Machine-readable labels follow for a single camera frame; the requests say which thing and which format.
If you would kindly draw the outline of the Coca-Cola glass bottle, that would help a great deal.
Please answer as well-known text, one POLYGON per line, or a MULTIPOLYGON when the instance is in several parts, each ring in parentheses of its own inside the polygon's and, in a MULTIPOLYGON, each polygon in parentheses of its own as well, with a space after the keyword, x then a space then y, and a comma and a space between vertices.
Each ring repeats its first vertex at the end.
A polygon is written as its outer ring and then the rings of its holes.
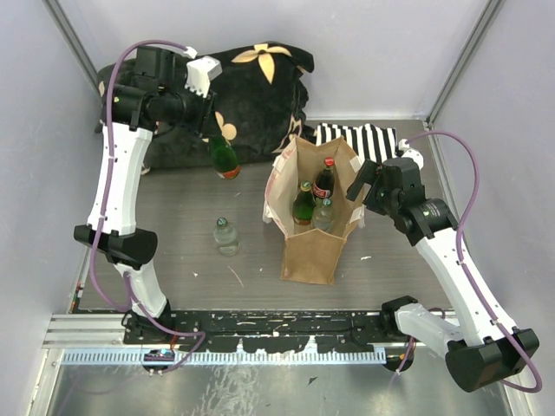
POLYGON ((313 183, 313 195, 317 199, 331 198, 335 188, 335 159, 326 157, 322 171, 313 183))

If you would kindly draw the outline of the green Perrier bottle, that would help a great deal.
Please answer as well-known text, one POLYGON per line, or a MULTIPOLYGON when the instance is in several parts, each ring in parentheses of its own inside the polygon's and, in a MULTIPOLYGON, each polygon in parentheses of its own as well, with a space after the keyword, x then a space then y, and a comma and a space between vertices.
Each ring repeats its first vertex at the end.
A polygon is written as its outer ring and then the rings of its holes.
POLYGON ((209 139, 208 146, 215 172, 222 179, 235 179, 241 167, 230 143, 222 136, 215 136, 209 139))

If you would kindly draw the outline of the brown canvas tote bag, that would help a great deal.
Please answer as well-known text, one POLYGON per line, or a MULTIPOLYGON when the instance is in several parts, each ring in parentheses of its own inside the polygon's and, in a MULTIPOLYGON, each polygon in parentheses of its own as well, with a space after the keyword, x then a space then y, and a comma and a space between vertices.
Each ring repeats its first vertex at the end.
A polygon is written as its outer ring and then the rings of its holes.
POLYGON ((361 168, 361 160, 343 137, 322 145, 295 137, 279 154, 264 190, 263 220, 274 222, 284 234, 281 278, 299 283, 335 283, 335 270, 349 234, 363 225, 362 195, 346 199, 361 168), (331 196, 335 219, 330 231, 297 224, 293 203, 304 180, 314 181, 324 159, 335 160, 335 187, 331 196))

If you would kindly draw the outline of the clear Chang soda bottle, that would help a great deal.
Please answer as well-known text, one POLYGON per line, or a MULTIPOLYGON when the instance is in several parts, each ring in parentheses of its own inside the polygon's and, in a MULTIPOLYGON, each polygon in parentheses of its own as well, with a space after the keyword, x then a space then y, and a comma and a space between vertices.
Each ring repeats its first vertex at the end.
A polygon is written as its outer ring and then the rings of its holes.
POLYGON ((330 232, 335 222, 335 208, 330 198, 319 199, 313 211, 311 227, 330 232))

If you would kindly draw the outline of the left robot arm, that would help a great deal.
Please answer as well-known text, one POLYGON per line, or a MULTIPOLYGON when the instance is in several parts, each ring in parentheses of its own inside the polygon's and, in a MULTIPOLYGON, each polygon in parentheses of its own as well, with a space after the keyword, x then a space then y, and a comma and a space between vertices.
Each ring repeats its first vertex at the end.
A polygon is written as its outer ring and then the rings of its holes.
POLYGON ((127 48, 112 67, 102 96, 101 170, 87 222, 74 229, 75 241, 90 248, 89 278, 95 288, 98 254, 123 278, 127 303, 146 320, 142 332, 154 343, 168 341, 173 321, 153 265, 158 237, 136 222, 136 199, 147 149, 159 124, 190 127, 200 135, 214 120, 212 81, 220 62, 195 49, 166 41, 127 48))

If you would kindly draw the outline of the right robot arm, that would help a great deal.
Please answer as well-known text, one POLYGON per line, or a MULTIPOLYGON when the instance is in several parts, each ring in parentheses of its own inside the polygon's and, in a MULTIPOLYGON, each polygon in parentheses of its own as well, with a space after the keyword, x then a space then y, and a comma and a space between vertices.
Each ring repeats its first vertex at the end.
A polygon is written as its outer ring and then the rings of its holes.
POLYGON ((506 383, 528 367, 539 338, 532 329, 520 328, 500 306, 467 253, 448 205, 426 197, 420 163, 411 158, 380 165, 353 158, 351 163, 356 177, 347 199, 362 197, 369 211, 393 220, 434 272, 458 320, 452 324, 413 297, 402 296, 382 305, 384 337, 423 342, 444 359, 454 382, 468 393, 506 383))

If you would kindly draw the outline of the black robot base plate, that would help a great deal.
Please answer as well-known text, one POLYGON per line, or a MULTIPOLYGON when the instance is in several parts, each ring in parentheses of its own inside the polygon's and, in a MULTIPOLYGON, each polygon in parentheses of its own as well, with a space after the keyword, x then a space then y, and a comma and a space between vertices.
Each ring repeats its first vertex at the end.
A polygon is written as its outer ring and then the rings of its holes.
POLYGON ((301 352, 311 341, 326 354, 372 352, 380 343, 404 344, 408 337, 389 333, 380 314, 365 310, 176 310, 163 325, 168 334, 147 318, 127 312, 121 319, 124 343, 170 344, 180 352, 267 354, 301 352))

